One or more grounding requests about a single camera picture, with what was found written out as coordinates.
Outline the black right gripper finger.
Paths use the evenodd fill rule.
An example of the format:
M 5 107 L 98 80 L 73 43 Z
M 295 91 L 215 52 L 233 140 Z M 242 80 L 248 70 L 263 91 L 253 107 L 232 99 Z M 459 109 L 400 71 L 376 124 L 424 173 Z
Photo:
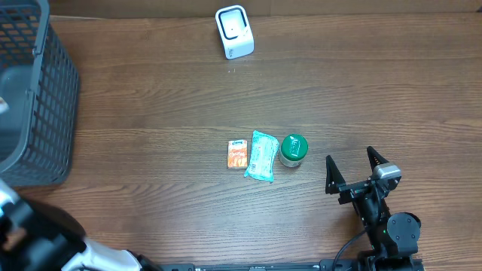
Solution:
M 326 157 L 326 171 L 327 176 L 325 192 L 327 194 L 339 193 L 341 187 L 346 185 L 346 181 L 341 175 L 336 163 L 330 155 Z
M 385 166 L 389 163 L 382 155 L 380 155 L 372 146 L 367 147 L 368 159 L 371 165 L 371 170 L 376 171 L 377 166 Z

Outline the green lid jar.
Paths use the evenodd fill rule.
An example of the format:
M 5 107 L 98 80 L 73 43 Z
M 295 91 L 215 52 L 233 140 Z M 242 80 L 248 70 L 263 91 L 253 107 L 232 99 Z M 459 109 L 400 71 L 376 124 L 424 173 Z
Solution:
M 299 166 L 308 152 L 307 140 L 299 134 L 286 136 L 279 149 L 279 159 L 284 166 Z

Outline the teal wet wipes pack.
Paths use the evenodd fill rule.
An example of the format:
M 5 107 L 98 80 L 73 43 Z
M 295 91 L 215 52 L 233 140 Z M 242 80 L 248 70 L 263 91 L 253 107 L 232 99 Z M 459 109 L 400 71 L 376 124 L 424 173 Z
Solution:
M 255 130 L 252 134 L 252 148 L 244 177 L 272 183 L 274 181 L 273 164 L 278 150 L 277 138 Z

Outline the orange Kleenex tissue pack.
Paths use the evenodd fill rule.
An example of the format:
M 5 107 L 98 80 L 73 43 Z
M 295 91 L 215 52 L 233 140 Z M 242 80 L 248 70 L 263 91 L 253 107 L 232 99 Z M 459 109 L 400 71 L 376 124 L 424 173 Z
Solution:
M 248 142 L 245 139 L 228 142 L 227 167 L 229 169 L 246 169 L 248 167 Z

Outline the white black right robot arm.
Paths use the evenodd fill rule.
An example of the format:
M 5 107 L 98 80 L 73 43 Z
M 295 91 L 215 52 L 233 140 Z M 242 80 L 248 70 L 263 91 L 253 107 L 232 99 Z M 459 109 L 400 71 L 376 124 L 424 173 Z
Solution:
M 423 270 L 423 262 L 413 259 L 419 250 L 421 220 L 410 212 L 391 214 L 385 198 L 399 184 L 402 174 L 394 163 L 367 147 L 372 174 L 364 181 L 348 184 L 333 158 L 326 157 L 327 194 L 337 194 L 339 204 L 350 203 L 361 219 L 363 231 L 350 239 L 332 260 L 321 260 L 320 270 Z M 341 260 L 345 250 L 366 235 L 370 251 L 361 251 L 355 260 Z

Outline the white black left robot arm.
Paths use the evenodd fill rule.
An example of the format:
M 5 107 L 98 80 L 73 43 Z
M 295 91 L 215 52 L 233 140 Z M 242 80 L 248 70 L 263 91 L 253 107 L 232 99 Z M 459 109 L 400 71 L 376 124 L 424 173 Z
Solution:
M 1 182 L 2 270 L 160 270 L 128 250 L 86 237 L 84 228 L 55 206 L 22 198 Z

